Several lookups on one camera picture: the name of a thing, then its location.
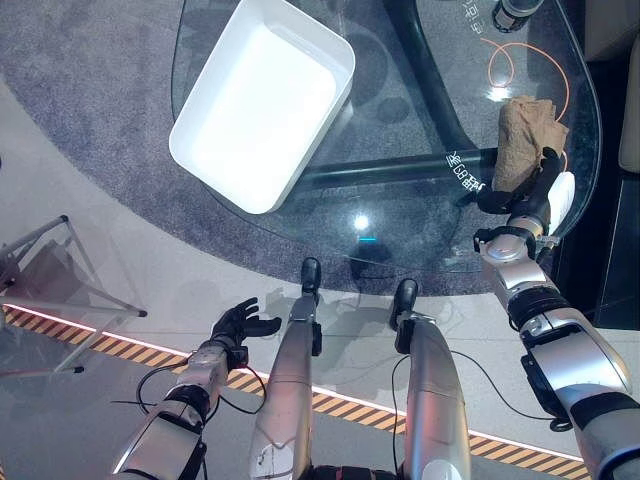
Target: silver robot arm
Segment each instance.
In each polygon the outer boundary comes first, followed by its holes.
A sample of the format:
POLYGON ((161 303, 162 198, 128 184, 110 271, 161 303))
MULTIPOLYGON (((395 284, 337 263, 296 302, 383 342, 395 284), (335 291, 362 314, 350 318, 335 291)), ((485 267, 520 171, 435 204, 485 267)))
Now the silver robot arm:
POLYGON ((506 227, 476 233, 476 250, 520 333, 527 350, 521 362, 543 409, 556 426, 573 426, 592 478, 638 479, 640 404, 631 397, 629 370, 535 261, 536 241, 547 233, 556 160, 547 155, 533 192, 513 208, 506 227))
POLYGON ((195 478, 206 445, 205 418, 227 379, 227 353, 221 345, 201 346, 175 387, 147 415, 113 470, 114 480, 195 478))
POLYGON ((219 389, 233 368, 248 363, 248 336, 271 335, 281 320, 260 320, 256 298, 228 310, 214 325, 211 338, 188 359, 176 385, 154 407, 127 443, 109 477, 113 480, 190 480, 200 471, 207 451, 202 431, 218 402, 219 389))

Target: white plastic bin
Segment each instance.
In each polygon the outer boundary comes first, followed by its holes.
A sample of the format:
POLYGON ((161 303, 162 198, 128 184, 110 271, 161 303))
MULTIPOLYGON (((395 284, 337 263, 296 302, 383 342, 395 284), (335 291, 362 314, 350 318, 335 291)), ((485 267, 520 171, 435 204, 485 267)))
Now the white plastic bin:
POLYGON ((243 210, 274 210, 354 69, 349 43, 285 0, 242 0, 171 130, 171 155, 243 210))

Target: cylindrical object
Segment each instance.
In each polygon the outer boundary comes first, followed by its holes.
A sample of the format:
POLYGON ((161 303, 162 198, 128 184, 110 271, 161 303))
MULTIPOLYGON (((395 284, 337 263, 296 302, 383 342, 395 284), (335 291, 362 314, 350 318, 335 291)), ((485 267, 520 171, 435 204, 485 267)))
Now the cylindrical object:
POLYGON ((493 24, 503 33, 520 30, 544 0, 500 0, 493 10, 493 24))

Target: hazard tape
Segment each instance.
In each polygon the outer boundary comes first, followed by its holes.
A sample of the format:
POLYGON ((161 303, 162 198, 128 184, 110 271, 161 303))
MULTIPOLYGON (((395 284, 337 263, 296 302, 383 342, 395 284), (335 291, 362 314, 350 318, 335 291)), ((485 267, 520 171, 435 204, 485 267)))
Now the hazard tape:
MULTIPOLYGON (((24 328, 41 333, 48 337, 74 345, 87 339, 93 332, 88 328, 61 323, 50 318, 43 318, 30 312, 12 307, 5 307, 6 322, 14 327, 24 328)), ((179 363, 185 354, 178 354, 171 349, 151 347, 135 340, 124 339, 112 335, 101 335, 91 346, 91 350, 105 353, 150 367, 162 367, 179 363)), ((181 371, 186 367, 174 369, 181 371)), ((263 395, 260 381, 250 372, 234 370, 229 374, 227 386, 234 390, 263 395)), ((312 397, 313 410, 335 418, 359 423, 367 427, 393 432, 395 414, 378 406, 359 402, 357 399, 343 398, 327 390, 314 391, 312 397)), ((406 430, 406 417, 398 414, 396 433, 406 430)), ((589 479, 589 472, 582 461, 576 457, 564 456, 557 452, 537 450, 504 439, 497 439, 482 434, 470 433, 469 446, 471 454, 489 460, 534 470, 540 473, 555 475, 570 480, 589 479)), ((4 474, 0 468, 0 480, 4 474)))

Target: brown cloth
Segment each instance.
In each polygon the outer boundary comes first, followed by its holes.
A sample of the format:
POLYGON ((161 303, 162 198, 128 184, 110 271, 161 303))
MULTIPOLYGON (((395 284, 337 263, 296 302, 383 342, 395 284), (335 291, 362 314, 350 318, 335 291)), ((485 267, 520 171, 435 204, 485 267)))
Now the brown cloth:
POLYGON ((540 166, 542 149, 562 153, 569 129, 556 122, 551 100, 515 97, 500 110, 498 159, 492 188, 513 192, 540 166))

